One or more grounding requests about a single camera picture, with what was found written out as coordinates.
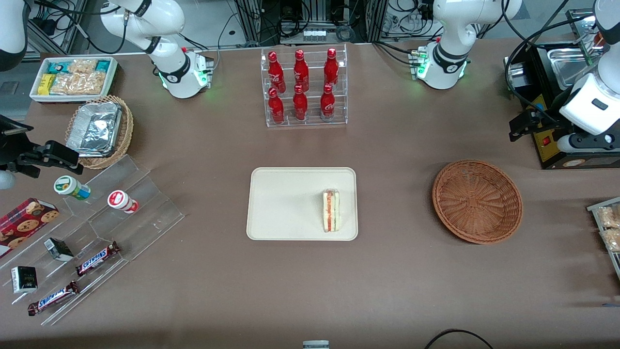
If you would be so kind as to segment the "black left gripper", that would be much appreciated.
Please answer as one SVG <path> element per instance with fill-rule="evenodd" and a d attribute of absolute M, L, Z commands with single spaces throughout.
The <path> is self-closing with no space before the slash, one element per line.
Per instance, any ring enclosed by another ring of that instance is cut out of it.
<path fill-rule="evenodd" d="M 574 131 L 574 124 L 568 121 L 562 115 L 555 115 L 547 117 L 539 115 L 533 110 L 524 110 L 516 117 L 509 121 L 510 142 L 516 142 L 521 137 L 532 134 L 532 139 L 536 139 L 536 136 L 542 136 L 543 132 L 559 130 L 560 137 L 569 134 Z"/>

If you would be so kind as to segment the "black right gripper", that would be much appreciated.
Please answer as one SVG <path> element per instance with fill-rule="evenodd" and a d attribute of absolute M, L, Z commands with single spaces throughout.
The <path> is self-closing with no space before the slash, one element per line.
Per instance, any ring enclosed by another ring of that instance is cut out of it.
<path fill-rule="evenodd" d="M 32 126 L 0 116 L 0 160 L 1 169 L 22 173 L 29 177 L 39 177 L 38 166 L 46 166 L 39 145 L 31 142 L 27 132 Z M 49 167 L 57 167 L 76 175 L 82 175 L 84 166 L 79 164 L 79 153 L 57 141 L 45 144 L 45 156 Z"/>

